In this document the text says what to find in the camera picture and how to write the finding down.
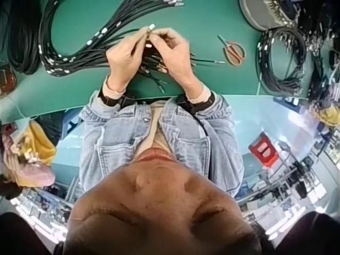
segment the wrist strap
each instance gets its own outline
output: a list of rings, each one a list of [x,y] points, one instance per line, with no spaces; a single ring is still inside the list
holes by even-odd
[[[103,88],[100,89],[98,97],[103,101],[105,105],[109,107],[114,107],[119,104],[121,108],[125,108],[136,103],[136,99],[132,95],[129,95],[127,92],[122,95],[120,99],[112,99],[106,97],[103,93]]]
[[[189,112],[191,115],[196,114],[197,112],[204,111],[205,109],[212,106],[215,102],[215,95],[214,93],[211,93],[211,96],[209,97],[208,101],[193,104],[191,103],[186,95],[180,95],[176,98],[176,103],[178,106],[181,106],[184,110]]]

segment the denim jacket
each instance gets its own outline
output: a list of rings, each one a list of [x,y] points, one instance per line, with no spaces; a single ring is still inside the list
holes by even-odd
[[[84,191],[132,160],[151,123],[149,105],[108,107],[97,95],[93,93],[80,113],[85,122],[79,174]],[[211,181],[235,196],[243,179],[243,160],[233,133],[231,107],[222,96],[215,94],[215,98],[212,106],[197,113],[208,137],[175,99],[165,104],[159,126],[179,162],[208,178],[211,160]]]

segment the lips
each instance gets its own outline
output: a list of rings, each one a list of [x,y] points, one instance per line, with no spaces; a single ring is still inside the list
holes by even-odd
[[[150,161],[153,159],[161,159],[167,161],[175,161],[175,158],[172,154],[168,153],[166,150],[160,148],[150,148],[143,153],[141,153],[136,159],[136,162]]]

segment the orange scissors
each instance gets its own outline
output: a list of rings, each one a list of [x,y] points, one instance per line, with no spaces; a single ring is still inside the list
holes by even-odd
[[[224,53],[227,60],[234,66],[242,65],[247,57],[243,46],[233,41],[226,41],[221,35],[218,35],[218,38],[225,45]]]

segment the green work surface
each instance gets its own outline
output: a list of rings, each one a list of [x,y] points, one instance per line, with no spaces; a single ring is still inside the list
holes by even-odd
[[[103,27],[121,1],[65,0],[58,8],[52,27],[52,42],[62,55],[73,54]],[[129,24],[124,30],[148,26],[172,27],[191,43],[191,52],[197,58],[225,60],[223,45],[217,39],[237,41],[246,50],[247,58],[240,67],[230,64],[198,64],[195,73],[210,89],[222,95],[268,95],[259,87],[256,72],[256,48],[260,32],[254,30],[243,17],[238,0],[184,0],[185,6],[171,7],[148,14]],[[274,45],[275,71],[282,78],[290,65],[291,56],[283,45]],[[300,97],[307,96],[312,64],[308,58]],[[30,76],[19,76],[20,83],[10,98],[0,101],[0,118],[3,122],[17,120],[86,104],[94,90],[103,83],[108,69],[83,70],[66,77],[56,78],[41,66]],[[129,85],[138,98],[175,96],[181,88],[165,74],[160,77],[165,94],[153,81],[136,77]]]

